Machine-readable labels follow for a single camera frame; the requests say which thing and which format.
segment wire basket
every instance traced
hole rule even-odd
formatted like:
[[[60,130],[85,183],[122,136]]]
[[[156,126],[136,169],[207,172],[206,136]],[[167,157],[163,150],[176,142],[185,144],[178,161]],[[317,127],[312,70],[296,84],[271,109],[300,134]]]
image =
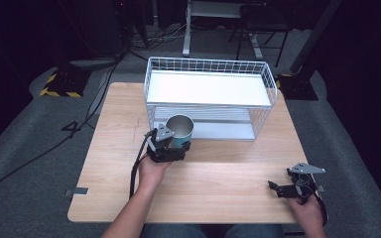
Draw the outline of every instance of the wire basket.
[[[144,93],[151,129],[187,115],[193,139],[255,140],[277,86],[263,61],[149,58]]]

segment yellow and black tape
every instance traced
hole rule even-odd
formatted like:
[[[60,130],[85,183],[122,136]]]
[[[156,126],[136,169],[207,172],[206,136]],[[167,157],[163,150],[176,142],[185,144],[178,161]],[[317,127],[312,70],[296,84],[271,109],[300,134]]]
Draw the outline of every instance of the yellow and black tape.
[[[90,75],[90,71],[59,73],[55,70],[40,95],[82,97]]]
[[[281,90],[280,78],[283,78],[283,77],[293,77],[293,75],[288,74],[288,73],[282,73],[282,74],[278,74],[275,76],[275,84],[277,85],[277,88],[280,90]]]

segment person's hand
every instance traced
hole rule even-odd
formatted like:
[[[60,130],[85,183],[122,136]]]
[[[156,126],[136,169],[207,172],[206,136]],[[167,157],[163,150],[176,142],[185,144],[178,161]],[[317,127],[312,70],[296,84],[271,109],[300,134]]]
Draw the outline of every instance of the person's hand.
[[[308,237],[326,237],[320,204],[314,195],[309,196],[305,204],[298,198],[287,198],[287,201]]]
[[[155,163],[148,156],[144,156],[139,165],[138,189],[154,192],[162,182],[166,169],[173,162]]]

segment table leg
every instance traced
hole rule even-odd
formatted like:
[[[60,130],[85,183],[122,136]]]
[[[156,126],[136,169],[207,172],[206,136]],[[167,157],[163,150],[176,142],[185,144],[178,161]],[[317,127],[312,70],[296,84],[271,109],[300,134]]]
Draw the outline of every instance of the table leg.
[[[252,44],[252,49],[253,53],[255,54],[256,60],[261,60],[264,56],[262,55],[261,49],[259,48],[256,36],[256,34],[249,34],[250,44]]]
[[[191,0],[188,0],[187,7],[187,30],[185,32],[184,50],[182,55],[188,57],[191,53]]]

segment wire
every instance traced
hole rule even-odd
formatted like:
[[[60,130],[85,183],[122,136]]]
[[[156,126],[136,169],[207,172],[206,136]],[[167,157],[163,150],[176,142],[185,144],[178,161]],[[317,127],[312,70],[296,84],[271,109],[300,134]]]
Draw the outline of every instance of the wire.
[[[304,236],[306,235],[303,231],[295,231],[295,232],[284,232],[284,236]]]
[[[141,148],[140,148],[140,150],[138,152],[137,159],[135,160],[134,166],[132,167],[132,171],[131,171],[131,183],[130,183],[130,186],[129,186],[129,198],[131,198],[134,195],[135,177],[136,177],[137,172],[138,172],[139,164],[141,163],[141,161],[144,158],[147,157],[147,156],[144,156],[144,157],[141,158],[142,151],[144,150],[144,146],[147,143],[147,139],[152,135],[154,130],[157,130],[157,129],[153,129],[152,131],[148,132],[145,135],[145,138],[144,138],[144,140],[142,142]]]
[[[302,178],[302,176],[305,176],[307,177],[308,179],[307,180],[304,180]],[[307,194],[301,194],[301,197],[302,198],[306,198],[308,196],[310,196],[311,194],[315,193],[312,188],[309,186],[309,182],[311,181],[311,177],[308,176],[308,175],[305,175],[305,174],[299,174],[299,179],[296,181],[296,186],[302,186],[302,187],[306,187],[308,190],[311,191],[311,193],[307,193]]]
[[[114,69],[116,68],[116,66],[119,64],[120,60],[117,61],[117,63],[111,68],[109,69],[109,76],[108,76],[108,79],[111,78],[111,75],[114,71]],[[107,91],[107,88],[108,88],[108,80],[107,80],[107,83],[105,85],[105,88],[104,88],[104,93]],[[95,107],[95,109],[92,111],[92,113],[85,118],[84,122],[82,122],[82,124],[79,125],[79,127],[77,127],[76,129],[74,129],[68,136],[66,136],[63,140],[61,140],[60,142],[58,142],[57,144],[55,144],[54,146],[52,146],[50,149],[44,151],[43,153],[39,154],[38,156],[30,159],[28,162],[24,163],[23,165],[17,167],[15,170],[11,171],[10,173],[8,173],[7,175],[5,175],[4,177],[0,178],[0,183],[2,181],[4,181],[5,179],[7,179],[8,177],[10,177],[11,175],[13,175],[14,173],[18,172],[20,169],[24,168],[25,166],[29,165],[30,163],[40,159],[41,157],[45,156],[46,154],[48,154],[49,152],[53,151],[54,149],[56,149],[57,147],[59,147],[60,145],[62,145],[63,143],[65,143],[68,139],[72,138],[74,134],[76,134],[76,132],[80,131],[80,129],[91,119],[91,117],[95,114],[95,112],[97,111],[98,107],[100,106],[101,102],[103,100],[103,96],[100,98],[97,106]]]
[[[179,28],[177,28],[176,30],[172,30],[169,33],[166,33],[166,30],[165,30],[165,32],[162,35],[160,35],[160,36],[157,36],[157,34],[160,32],[160,30],[157,31],[156,34],[154,34],[153,37],[148,38],[148,40],[150,41],[150,44],[149,44],[148,48],[147,47],[143,47],[143,46],[136,46],[135,45],[136,43],[142,43],[143,41],[142,40],[133,40],[132,39],[130,41],[130,44],[131,44],[130,48],[133,49],[133,50],[136,50],[136,51],[153,50],[153,49],[155,49],[156,47],[158,47],[159,45],[161,45],[163,43],[170,43],[172,41],[177,40],[178,38],[183,38],[185,36],[185,34],[179,35],[179,36],[175,36],[175,34],[179,33],[180,31],[183,31],[186,26],[187,26],[187,24],[183,24]]]
[[[106,79],[105,79],[104,82],[100,85],[100,87],[98,87],[97,93],[95,93],[94,98],[92,99],[92,101],[94,102],[94,101],[95,101],[95,98],[97,97],[97,95],[98,95],[98,93],[100,92],[101,88],[103,88],[103,86],[106,85],[106,87],[105,87],[103,93],[101,94],[100,101],[98,102],[98,105],[97,105],[96,108],[99,107],[101,101],[102,101],[103,98],[104,98],[104,94],[105,94],[105,92],[106,92],[107,85],[109,84],[109,81],[110,81],[109,72],[110,72],[111,70],[113,70],[112,68],[113,68],[113,67],[111,67],[111,68],[106,72]],[[87,111],[86,111],[86,114],[85,114],[85,121],[86,121],[86,124],[87,124],[90,128],[92,128],[93,130],[95,130],[95,126],[90,125],[90,124],[88,123],[88,120],[86,120],[86,118],[88,117],[88,114],[89,114],[89,110],[91,109],[91,106],[92,106],[92,103],[89,104],[88,109],[87,109]]]
[[[144,57],[142,57],[142,56],[132,52],[131,50],[129,50],[129,53],[131,53],[136,58],[139,58],[139,59],[144,60],[144,61],[148,61],[148,59],[146,59],[146,58],[144,58]]]
[[[78,68],[79,70],[94,71],[94,70],[99,70],[99,69],[103,69],[106,67],[111,67],[114,64],[116,64],[117,61],[118,61],[118,59],[114,59],[113,61],[102,62],[102,63],[94,63],[91,65],[75,65],[75,68]]]

